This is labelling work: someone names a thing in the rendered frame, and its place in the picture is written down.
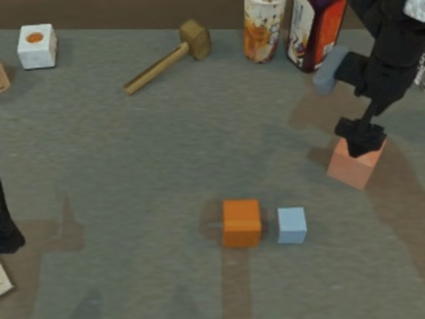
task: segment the orange patterned cup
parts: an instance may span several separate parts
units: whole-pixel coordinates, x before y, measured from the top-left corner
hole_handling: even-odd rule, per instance
[[[274,58],[285,6],[286,0],[245,0],[244,50],[252,62]]]

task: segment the salmon block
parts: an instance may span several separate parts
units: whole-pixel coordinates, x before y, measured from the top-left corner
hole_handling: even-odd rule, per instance
[[[223,246],[255,247],[261,237],[260,203],[257,199],[230,199],[223,202]]]
[[[10,87],[11,83],[6,74],[5,68],[0,63],[0,93],[3,93]]]
[[[363,190],[372,176],[385,144],[386,140],[379,151],[352,158],[348,152],[347,141],[341,138],[333,151],[331,163],[327,170],[328,176],[338,179],[351,187]]]

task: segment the gray table surface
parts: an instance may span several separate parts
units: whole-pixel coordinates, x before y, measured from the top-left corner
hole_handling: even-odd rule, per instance
[[[366,191],[326,176],[341,116],[367,101],[319,97],[282,47],[248,62],[242,33],[213,31],[132,97],[122,85],[175,31],[57,31],[58,66],[14,68],[0,95],[0,176],[28,245],[2,256],[16,291],[1,319],[392,319],[425,314],[424,94],[377,120],[388,144]],[[363,31],[339,42],[367,54]],[[262,244],[222,250],[220,201],[258,198]],[[276,208],[305,207],[304,245],[276,243]]]

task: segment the black object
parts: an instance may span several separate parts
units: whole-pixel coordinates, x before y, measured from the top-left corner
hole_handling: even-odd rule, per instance
[[[350,52],[335,78],[355,87],[356,96],[371,99],[361,120],[340,119],[335,133],[347,140],[350,156],[379,150],[384,128],[371,124],[391,104],[401,100],[418,72],[425,52],[425,23],[403,13],[406,0],[350,0],[349,4],[375,39],[370,57]]]
[[[0,254],[14,254],[24,245],[25,238],[11,218],[0,181]]]

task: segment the toy hammer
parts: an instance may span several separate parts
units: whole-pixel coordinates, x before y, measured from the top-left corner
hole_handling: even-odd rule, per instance
[[[196,21],[189,20],[183,23],[180,26],[179,34],[181,44],[177,48],[124,85],[124,90],[128,95],[137,92],[187,53],[192,55],[195,60],[202,60],[211,53],[210,34]]]

